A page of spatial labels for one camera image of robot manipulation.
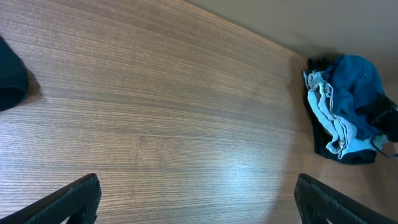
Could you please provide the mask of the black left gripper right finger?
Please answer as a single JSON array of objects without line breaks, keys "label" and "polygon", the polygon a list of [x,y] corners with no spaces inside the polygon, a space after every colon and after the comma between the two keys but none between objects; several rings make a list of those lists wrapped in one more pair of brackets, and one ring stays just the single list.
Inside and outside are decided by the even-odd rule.
[{"label": "black left gripper right finger", "polygon": [[308,174],[300,174],[294,198],[302,223],[397,224]]}]

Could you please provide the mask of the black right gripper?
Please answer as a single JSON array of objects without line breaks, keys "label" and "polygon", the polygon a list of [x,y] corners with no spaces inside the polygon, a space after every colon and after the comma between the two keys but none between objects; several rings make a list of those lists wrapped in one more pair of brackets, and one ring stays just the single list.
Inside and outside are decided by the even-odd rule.
[{"label": "black right gripper", "polygon": [[378,94],[370,104],[356,110],[366,121],[385,134],[389,141],[397,142],[397,104],[386,95]]}]

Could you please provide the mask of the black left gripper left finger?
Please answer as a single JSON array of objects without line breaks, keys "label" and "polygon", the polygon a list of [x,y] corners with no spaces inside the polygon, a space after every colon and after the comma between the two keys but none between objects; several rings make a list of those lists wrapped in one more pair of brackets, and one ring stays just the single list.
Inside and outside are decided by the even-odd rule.
[{"label": "black left gripper left finger", "polygon": [[101,187],[91,173],[35,203],[1,219],[1,224],[77,223],[94,224],[101,200]]}]

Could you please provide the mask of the blue polo shirt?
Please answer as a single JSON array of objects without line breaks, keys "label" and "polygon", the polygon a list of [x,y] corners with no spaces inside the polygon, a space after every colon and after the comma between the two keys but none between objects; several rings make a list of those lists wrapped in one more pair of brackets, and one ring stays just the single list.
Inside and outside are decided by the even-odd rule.
[{"label": "blue polo shirt", "polygon": [[324,71],[333,88],[333,114],[357,128],[356,138],[365,140],[378,133],[356,110],[385,94],[379,72],[369,60],[357,55],[343,55]]}]

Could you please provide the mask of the light blue folded jeans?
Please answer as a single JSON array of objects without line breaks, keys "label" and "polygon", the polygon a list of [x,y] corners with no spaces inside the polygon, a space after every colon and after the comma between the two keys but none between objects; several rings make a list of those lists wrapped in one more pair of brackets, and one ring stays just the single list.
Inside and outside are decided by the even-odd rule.
[{"label": "light blue folded jeans", "polygon": [[323,79],[323,72],[303,71],[302,76],[307,91],[305,102],[309,104],[315,120],[320,123],[321,130],[331,137],[326,141],[326,152],[342,160],[357,156],[360,152],[376,152],[387,143],[387,137],[383,134],[365,140],[358,139],[357,127],[342,116],[334,114],[334,89]]}]

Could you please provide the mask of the black folded garment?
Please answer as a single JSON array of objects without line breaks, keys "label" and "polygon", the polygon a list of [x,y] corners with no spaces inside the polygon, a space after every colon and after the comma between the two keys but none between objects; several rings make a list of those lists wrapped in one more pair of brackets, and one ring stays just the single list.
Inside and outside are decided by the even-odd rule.
[{"label": "black folded garment", "polygon": [[[304,70],[304,71],[306,71],[308,73],[323,72],[323,79],[326,80],[325,76],[324,76],[324,70],[330,64],[331,63],[327,59],[321,59],[321,60],[309,59],[309,60],[307,60],[308,69]],[[304,100],[306,109],[310,115],[310,118],[312,120],[315,153],[320,156],[323,156],[327,159],[331,159],[333,161],[336,161],[336,162],[339,162],[342,164],[363,165],[363,164],[373,163],[376,158],[376,152],[360,152],[357,156],[349,156],[347,159],[342,159],[342,160],[338,160],[336,156],[333,156],[333,155],[331,155],[331,153],[326,152],[326,147],[325,147],[326,141],[330,140],[331,137],[328,137],[326,135],[326,132],[321,130],[320,123],[315,120],[315,115],[310,111],[309,104],[305,102],[305,97],[307,96],[307,91],[305,89],[305,85],[304,85],[304,90],[305,90],[305,95],[304,95],[303,100]]]}]

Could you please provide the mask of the black t-shirt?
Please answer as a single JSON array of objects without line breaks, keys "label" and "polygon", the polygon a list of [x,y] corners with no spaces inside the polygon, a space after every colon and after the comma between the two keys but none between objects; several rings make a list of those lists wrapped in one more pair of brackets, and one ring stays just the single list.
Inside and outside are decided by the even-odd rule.
[{"label": "black t-shirt", "polygon": [[1,111],[23,102],[29,94],[27,69],[19,56],[1,37]]}]

